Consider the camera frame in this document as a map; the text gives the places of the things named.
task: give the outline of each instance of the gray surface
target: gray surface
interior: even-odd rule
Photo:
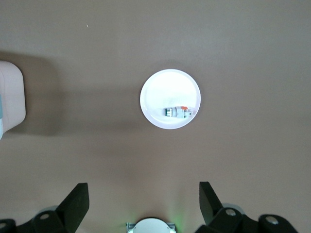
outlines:
[[[0,1],[0,59],[24,74],[26,120],[0,141],[0,218],[18,224],[88,182],[79,233],[155,216],[203,224],[199,182],[253,219],[311,216],[311,1]],[[189,125],[139,106],[153,73],[198,83]]]

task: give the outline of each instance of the white plastic object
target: white plastic object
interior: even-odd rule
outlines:
[[[139,221],[128,233],[176,233],[176,231],[160,219],[146,218]]]
[[[0,95],[1,139],[3,133],[20,124],[26,116],[23,75],[19,68],[6,61],[0,61]]]
[[[194,119],[201,103],[200,89],[195,80],[178,69],[165,69],[152,75],[140,93],[140,106],[145,117],[163,129],[177,129]],[[191,115],[168,117],[166,110],[186,106]]]

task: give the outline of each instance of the white rounded container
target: white rounded container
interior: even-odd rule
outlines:
[[[23,75],[10,62],[0,61],[0,139],[26,116]]]

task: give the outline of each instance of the round white device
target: round white device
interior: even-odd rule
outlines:
[[[163,129],[187,125],[199,111],[200,89],[195,80],[178,69],[165,69],[152,75],[140,94],[140,106],[145,117]],[[171,112],[179,111],[173,117]]]
[[[131,231],[133,233],[175,233],[164,221],[157,218],[139,221]]]

